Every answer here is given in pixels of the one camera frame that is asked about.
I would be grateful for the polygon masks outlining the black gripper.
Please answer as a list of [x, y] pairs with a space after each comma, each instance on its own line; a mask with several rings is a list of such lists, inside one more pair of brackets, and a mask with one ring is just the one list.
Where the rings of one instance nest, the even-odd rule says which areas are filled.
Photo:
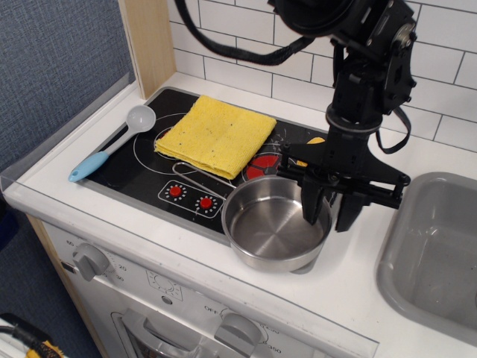
[[[309, 224], [314, 225], [318, 220], [326, 192], [346, 194], [338, 211], [337, 232], [351, 228], [364, 202], [394, 209], [400, 206], [402, 191], [410, 184], [410, 177], [378, 160], [368, 148], [370, 136], [378, 132], [381, 123], [377, 120], [367, 125], [351, 124], [330, 119], [325, 142], [281, 146], [277, 174], [298, 183], [303, 218]], [[308, 166], [298, 166], [297, 160]]]

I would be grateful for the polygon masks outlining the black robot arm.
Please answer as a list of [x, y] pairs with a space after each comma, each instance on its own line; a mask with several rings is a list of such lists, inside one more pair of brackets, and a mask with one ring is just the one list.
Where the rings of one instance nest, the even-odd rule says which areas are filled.
[[309, 40], [329, 37], [334, 47], [326, 139], [281, 147], [279, 175], [300, 186], [304, 219], [315, 223], [331, 192], [341, 194], [338, 232], [349, 230], [369, 204], [398, 208], [411, 179], [374, 157], [368, 140], [387, 115], [410, 126], [402, 105], [416, 85], [412, 9], [403, 1], [275, 1], [273, 6], [291, 30]]

